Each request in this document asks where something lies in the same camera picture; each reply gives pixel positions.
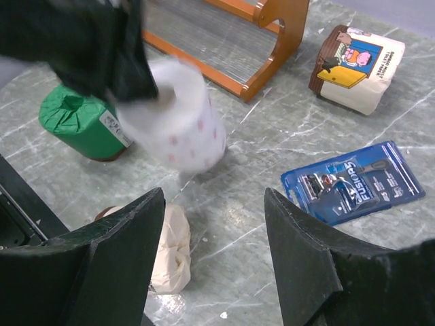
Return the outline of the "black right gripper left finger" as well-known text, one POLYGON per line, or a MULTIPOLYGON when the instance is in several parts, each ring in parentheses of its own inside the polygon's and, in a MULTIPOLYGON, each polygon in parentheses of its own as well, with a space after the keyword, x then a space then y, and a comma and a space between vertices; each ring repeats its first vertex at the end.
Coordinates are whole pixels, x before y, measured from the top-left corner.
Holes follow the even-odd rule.
POLYGON ((164 210, 155 188, 75 231, 2 250, 1 324, 140 325, 164 210))

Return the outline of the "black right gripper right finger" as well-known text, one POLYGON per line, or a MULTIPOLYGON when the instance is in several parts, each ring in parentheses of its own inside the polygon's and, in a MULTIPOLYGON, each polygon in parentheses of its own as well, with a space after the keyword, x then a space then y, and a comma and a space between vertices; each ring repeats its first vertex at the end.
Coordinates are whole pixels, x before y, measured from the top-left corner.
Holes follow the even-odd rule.
POLYGON ((308 215, 277 190, 264 213, 285 325, 433 325, 434 241, 393 250, 308 215))

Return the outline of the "white dotted roll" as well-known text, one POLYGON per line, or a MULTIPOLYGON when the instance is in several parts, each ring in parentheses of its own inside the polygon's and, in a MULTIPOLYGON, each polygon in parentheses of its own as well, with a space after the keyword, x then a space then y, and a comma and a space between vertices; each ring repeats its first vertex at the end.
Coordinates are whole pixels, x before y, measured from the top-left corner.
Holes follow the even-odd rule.
POLYGON ((116 105, 123 132, 171 169, 209 170, 224 156, 226 130, 202 73, 176 58, 153 60, 150 70, 158 98, 116 105))

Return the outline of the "green roll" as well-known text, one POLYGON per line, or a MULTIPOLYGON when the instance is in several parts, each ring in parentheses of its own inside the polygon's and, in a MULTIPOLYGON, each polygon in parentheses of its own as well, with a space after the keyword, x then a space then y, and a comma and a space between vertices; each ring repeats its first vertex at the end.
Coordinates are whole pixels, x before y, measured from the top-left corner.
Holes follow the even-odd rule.
POLYGON ((111 105, 61 84, 43 100, 39 123, 70 148, 100 162, 115 160, 133 143, 111 105))

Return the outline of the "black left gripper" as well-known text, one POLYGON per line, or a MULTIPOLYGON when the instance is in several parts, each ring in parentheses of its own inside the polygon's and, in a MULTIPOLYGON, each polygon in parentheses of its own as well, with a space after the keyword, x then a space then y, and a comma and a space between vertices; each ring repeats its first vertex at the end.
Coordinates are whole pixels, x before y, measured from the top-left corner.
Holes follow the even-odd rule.
POLYGON ((46 63, 83 96, 158 98, 141 32, 141 1, 1 2, 1 55, 46 63))

